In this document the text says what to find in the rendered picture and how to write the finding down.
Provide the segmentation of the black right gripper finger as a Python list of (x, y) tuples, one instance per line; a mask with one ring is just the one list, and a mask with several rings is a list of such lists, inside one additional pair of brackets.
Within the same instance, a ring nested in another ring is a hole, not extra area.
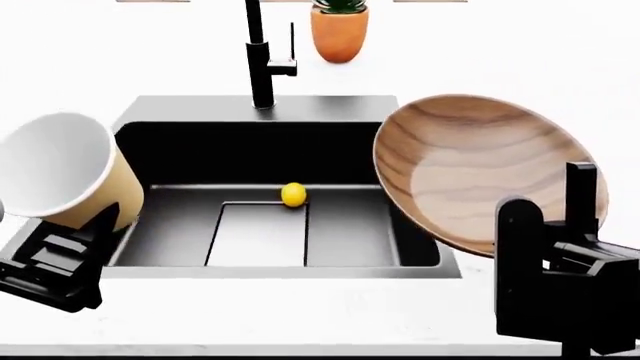
[(588, 162), (566, 164), (565, 224), (578, 242), (598, 233), (596, 216), (597, 167)]
[(510, 197), (496, 212), (494, 313), (499, 335), (534, 338), (535, 298), (542, 275), (544, 221), (541, 209)]

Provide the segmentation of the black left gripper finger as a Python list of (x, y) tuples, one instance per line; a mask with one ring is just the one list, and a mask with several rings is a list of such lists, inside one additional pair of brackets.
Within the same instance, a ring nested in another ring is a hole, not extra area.
[(119, 203), (112, 203), (76, 230), (74, 238), (91, 248), (105, 245), (112, 237), (119, 214)]

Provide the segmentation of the black tall kitchen faucet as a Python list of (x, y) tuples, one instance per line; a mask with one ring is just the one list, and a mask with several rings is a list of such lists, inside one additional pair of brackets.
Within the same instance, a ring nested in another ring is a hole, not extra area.
[(244, 0), (249, 41), (245, 44), (250, 75), (252, 104), (257, 110), (271, 109), (276, 104), (272, 77), (296, 77), (298, 63), (295, 56), (295, 26), (291, 22), (290, 56), (283, 61), (271, 59), (269, 42), (265, 41), (259, 0)]

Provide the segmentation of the green potted plant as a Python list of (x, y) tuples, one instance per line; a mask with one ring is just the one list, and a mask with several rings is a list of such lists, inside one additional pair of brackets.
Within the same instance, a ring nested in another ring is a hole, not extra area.
[(367, 9), (366, 0), (311, 0), (325, 14), (358, 14)]

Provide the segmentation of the wooden grain bowl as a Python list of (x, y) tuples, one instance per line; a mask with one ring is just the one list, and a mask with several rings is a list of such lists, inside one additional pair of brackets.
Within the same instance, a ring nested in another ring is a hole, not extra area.
[(560, 220), (566, 165), (593, 161), (552, 120), (480, 95), (406, 104), (382, 122), (373, 141), (376, 175), (396, 208), (439, 242), (488, 258), (501, 200), (526, 197), (546, 220)]

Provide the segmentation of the yellow lemon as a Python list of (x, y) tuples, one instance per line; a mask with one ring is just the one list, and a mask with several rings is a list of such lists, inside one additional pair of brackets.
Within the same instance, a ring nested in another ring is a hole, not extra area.
[(307, 198), (306, 188), (298, 182), (290, 182), (281, 188), (282, 203), (290, 208), (302, 206)]

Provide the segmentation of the black rectangular kitchen sink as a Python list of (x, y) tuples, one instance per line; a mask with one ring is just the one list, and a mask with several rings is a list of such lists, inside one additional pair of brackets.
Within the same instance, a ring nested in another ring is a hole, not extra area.
[[(373, 165), (391, 95), (148, 95), (114, 123), (143, 185), (107, 278), (459, 278), (453, 252), (388, 200)], [(302, 206), (281, 188), (306, 188)]]

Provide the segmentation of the orange ceramic plant pot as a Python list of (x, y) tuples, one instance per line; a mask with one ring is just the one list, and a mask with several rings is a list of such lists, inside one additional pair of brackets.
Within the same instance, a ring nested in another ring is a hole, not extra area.
[(327, 62), (341, 64), (354, 59), (363, 47), (369, 9), (353, 14), (329, 14), (314, 5), (311, 34), (317, 53)]

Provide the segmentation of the tan paper cup white inside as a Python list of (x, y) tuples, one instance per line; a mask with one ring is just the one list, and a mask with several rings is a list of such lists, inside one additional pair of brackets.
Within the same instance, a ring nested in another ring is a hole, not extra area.
[(0, 202), (5, 212), (79, 229), (116, 204), (113, 227), (138, 218), (141, 182), (113, 131), (79, 113), (53, 113), (0, 140)]

